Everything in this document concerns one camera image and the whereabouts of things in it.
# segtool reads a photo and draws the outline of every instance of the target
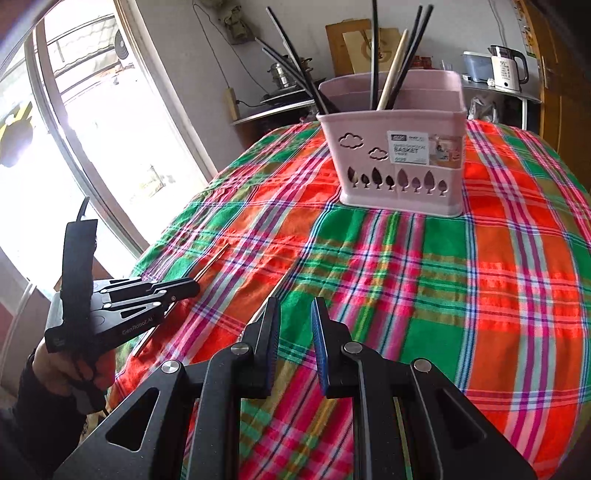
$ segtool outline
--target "chopstick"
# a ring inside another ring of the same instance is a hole
[[[285,272],[283,274],[283,276],[281,277],[279,282],[277,282],[277,285],[275,285],[275,287],[273,287],[273,290],[271,290],[271,293],[269,293],[269,295],[267,295],[267,298],[261,304],[261,306],[258,308],[258,310],[255,312],[255,314],[251,317],[251,319],[248,321],[247,325],[250,325],[251,323],[255,323],[261,317],[261,315],[265,311],[265,306],[267,306],[267,301],[271,297],[274,297],[275,294],[283,288],[283,285],[285,284],[287,279],[291,276],[293,271],[296,269],[296,265],[298,264],[298,260],[299,260],[299,257],[297,257],[294,260],[294,262],[291,264],[291,267],[287,270],[287,272]]]
[[[199,282],[199,280],[201,280],[201,278],[205,275],[205,272],[207,270],[209,270],[209,267],[211,267],[213,265],[213,263],[222,256],[222,253],[224,253],[226,251],[226,248],[228,248],[230,246],[230,244],[225,244],[218,253],[216,253],[213,257],[211,257],[211,259],[205,264],[205,266],[199,271],[199,273],[197,273],[197,275],[195,275],[195,277],[193,278],[193,280],[195,280],[196,282]],[[168,315],[173,311],[174,307],[175,307],[176,303],[174,305],[172,305],[169,310],[166,312],[166,314],[164,315],[164,320],[166,320],[166,318],[168,317]],[[146,332],[146,334],[142,337],[142,339],[139,341],[139,343],[135,346],[135,348],[131,351],[131,355],[134,357],[137,357],[142,350],[144,349],[144,347],[146,346],[146,344],[150,341],[150,339],[154,336],[154,333],[156,333],[156,329],[159,327],[160,325],[156,325],[155,327],[151,328],[150,330],[148,330]]]
[[[371,90],[369,93],[369,109],[378,109],[379,84],[379,24],[378,0],[371,0]]]
[[[398,74],[400,72],[400,67],[404,61],[404,57],[407,53],[407,45],[408,45],[409,33],[408,30],[402,32],[402,37],[400,38],[400,43],[398,43],[398,48],[396,49],[396,55],[390,65],[390,71],[388,72],[388,77],[386,78],[386,83],[384,83],[384,89],[382,90],[382,96],[379,99],[378,103],[378,110],[384,110],[388,104],[388,99],[390,98],[390,91],[398,78]]]
[[[285,68],[287,73],[289,73],[293,77],[295,82],[301,88],[303,88],[308,93],[308,95],[310,95],[310,97],[313,99],[314,97],[312,96],[311,92],[308,90],[308,87],[306,85],[306,81],[302,78],[302,76],[299,74],[299,72],[296,71],[296,69],[292,65],[290,65],[290,63],[285,58],[283,58],[283,56],[277,50],[275,50],[273,47],[271,47],[269,44],[267,44],[264,40],[262,40],[260,38],[255,38],[255,40],[262,46],[263,53],[268,55],[270,58],[275,60],[277,63],[281,64],[281,66],[283,68]],[[320,95],[320,98],[322,99],[322,101],[324,102],[326,107],[328,108],[329,113],[339,113],[340,112],[340,110],[334,105],[333,102],[330,101],[330,99],[324,93],[322,93],[320,90],[318,90],[318,94]]]
[[[279,32],[279,35],[281,36],[281,40],[283,41],[283,44],[285,45],[285,49],[287,50],[287,53],[291,57],[294,65],[296,67],[298,67],[298,69],[300,70],[302,78],[306,81],[306,86],[308,87],[308,90],[309,90],[310,94],[312,95],[312,99],[314,100],[314,103],[316,104],[316,108],[318,109],[318,111],[320,113],[322,113],[324,115],[327,114],[329,111],[326,108],[326,105],[324,104],[324,102],[322,101],[322,98],[320,98],[319,91],[316,88],[316,85],[314,85],[314,82],[312,82],[312,79],[310,78],[310,74],[303,68],[301,61],[300,61],[300,57],[297,54],[296,49],[293,46],[293,43],[291,43],[290,38],[285,33],[285,30],[283,30],[281,23],[279,22],[279,20],[277,19],[277,17],[273,13],[273,10],[271,9],[271,7],[267,7],[267,13],[271,17],[271,21],[273,22],[273,24],[275,25],[275,28]]]
[[[427,11],[425,12],[425,16],[423,17],[423,21],[418,29],[418,33],[416,38],[413,41],[411,48],[408,51],[406,58],[404,59],[404,65],[402,66],[402,70],[400,71],[400,75],[398,75],[398,79],[396,80],[396,84],[390,94],[390,99],[388,100],[388,104],[386,108],[391,109],[394,107],[394,103],[396,102],[396,98],[402,89],[402,84],[404,83],[404,79],[410,69],[410,66],[413,64],[413,59],[415,54],[417,53],[417,49],[421,40],[423,39],[423,35],[425,30],[427,29],[427,24],[429,23],[429,19],[431,18],[431,13],[433,13],[433,6],[429,5],[427,7]]]
[[[406,58],[408,57],[408,54],[409,54],[411,48],[413,47],[414,39],[417,38],[418,23],[421,20],[422,13],[423,13],[423,6],[419,5],[418,10],[417,10],[417,16],[414,18],[413,30],[410,34],[409,39],[408,39],[408,47],[407,47],[407,50],[404,52],[404,60],[405,61],[406,61]]]

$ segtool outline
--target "pink plastic basket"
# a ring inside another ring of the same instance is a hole
[[[410,70],[393,110],[367,111],[369,74],[320,90],[341,113],[318,115],[346,205],[462,214],[466,108],[455,72]]]

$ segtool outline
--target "black chopstick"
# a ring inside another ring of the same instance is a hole
[[[406,75],[407,75],[411,65],[413,64],[414,56],[417,53],[418,46],[421,43],[421,40],[423,39],[423,35],[425,33],[425,30],[427,29],[427,24],[429,23],[429,19],[431,18],[431,13],[433,13],[433,6],[429,5],[427,7],[427,11],[425,13],[425,16],[423,17],[423,21],[421,23],[421,26],[418,29],[417,36],[414,39],[413,46],[411,47],[406,59],[404,60],[404,65],[402,66],[402,70],[400,70],[400,75],[398,75],[398,79],[396,80],[396,85],[394,85],[394,88],[392,89],[392,93],[390,94],[390,100],[388,100],[388,104],[386,106],[387,109],[392,109],[394,107],[394,103],[396,102],[396,98],[398,97],[398,94],[400,93],[400,90],[402,89],[402,84],[404,83],[404,79],[406,78]]]
[[[369,109],[378,109],[378,83],[379,83],[379,24],[378,24],[378,0],[371,0],[371,90],[369,92]]]
[[[285,58],[283,58],[283,56],[277,50],[275,50],[273,47],[271,47],[267,42],[265,42],[264,40],[262,40],[260,38],[255,38],[255,40],[262,47],[263,52],[266,55],[268,55],[270,58],[275,60],[277,63],[281,64],[281,66],[283,68],[285,68],[285,71],[293,77],[295,82],[302,89],[304,89],[306,91],[306,93],[313,99],[314,97],[310,93],[310,91],[308,90],[308,87],[306,85],[306,81],[302,78],[302,76],[299,74],[299,72],[292,65],[290,65],[290,63]],[[334,103],[332,101],[330,101],[330,99],[324,93],[322,93],[320,90],[318,90],[318,94],[320,95],[320,98],[322,99],[322,101],[326,105],[329,113],[339,113],[340,112],[340,110],[334,105]]]
[[[279,20],[277,19],[277,17],[273,13],[273,10],[271,9],[271,7],[267,7],[267,13],[271,17],[271,20],[273,21],[275,28],[279,32],[279,35],[281,36],[281,39],[283,40],[283,44],[285,45],[285,49],[287,50],[287,53],[289,54],[292,61],[294,62],[294,65],[296,67],[298,67],[298,69],[302,75],[302,78],[306,81],[306,86],[308,87],[308,91],[312,95],[312,99],[314,100],[314,103],[316,104],[316,108],[318,109],[318,111],[320,113],[327,114],[329,111],[326,108],[326,105],[324,104],[322,99],[320,98],[318,88],[316,88],[316,85],[314,85],[314,82],[312,82],[310,74],[303,68],[301,61],[300,61],[300,57],[297,54],[296,49],[293,46],[293,43],[291,43],[291,40],[289,39],[289,37],[285,33],[285,30],[283,30],[281,23],[279,22]]]
[[[417,16],[414,18],[413,29],[411,30],[410,38],[408,39],[407,51],[404,53],[404,61],[405,62],[406,62],[406,58],[408,57],[408,54],[410,53],[410,51],[413,47],[414,39],[417,38],[417,29],[418,29],[418,24],[421,21],[421,14],[422,13],[423,13],[423,6],[419,5],[418,10],[417,10]]]

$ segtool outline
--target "plaid tablecloth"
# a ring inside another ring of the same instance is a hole
[[[260,140],[138,263],[144,278],[178,278],[230,244],[200,297],[126,361],[111,403],[166,359],[199,362],[236,341],[297,262],[272,397],[242,403],[240,479],[352,477],[351,403],[323,399],[316,377],[315,296],[384,357],[431,359],[548,477],[591,416],[590,197],[535,135],[468,128],[456,219],[342,205],[318,123]]]

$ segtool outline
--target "screw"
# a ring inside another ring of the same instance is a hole
[[[234,343],[234,345],[230,347],[230,351],[234,355],[244,355],[245,353],[248,353],[250,349],[251,348],[248,346],[248,344],[243,342]]]
[[[425,360],[424,358],[419,358],[414,362],[414,368],[424,374],[427,374],[431,371],[431,362],[429,360]]]
[[[166,360],[160,368],[165,374],[173,374],[180,367],[180,364],[176,360]]]
[[[359,353],[361,350],[363,350],[363,345],[358,342],[349,342],[346,343],[343,348],[347,353]]]

